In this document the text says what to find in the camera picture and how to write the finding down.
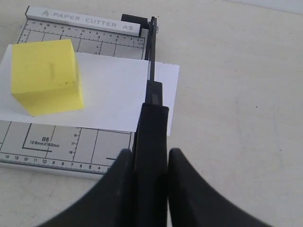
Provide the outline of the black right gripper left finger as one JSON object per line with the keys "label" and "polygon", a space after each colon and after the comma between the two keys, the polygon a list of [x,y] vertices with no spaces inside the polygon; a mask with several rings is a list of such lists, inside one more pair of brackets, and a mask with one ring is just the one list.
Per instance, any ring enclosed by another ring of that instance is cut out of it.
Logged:
{"label": "black right gripper left finger", "polygon": [[123,149],[107,173],[82,198],[41,227],[131,227],[132,160]]}

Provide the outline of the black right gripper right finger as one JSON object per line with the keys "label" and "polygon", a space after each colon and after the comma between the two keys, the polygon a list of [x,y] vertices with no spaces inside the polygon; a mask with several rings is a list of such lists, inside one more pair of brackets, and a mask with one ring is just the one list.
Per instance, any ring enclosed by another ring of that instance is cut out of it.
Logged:
{"label": "black right gripper right finger", "polygon": [[268,226],[217,192],[178,148],[169,152],[168,198],[174,227]]}

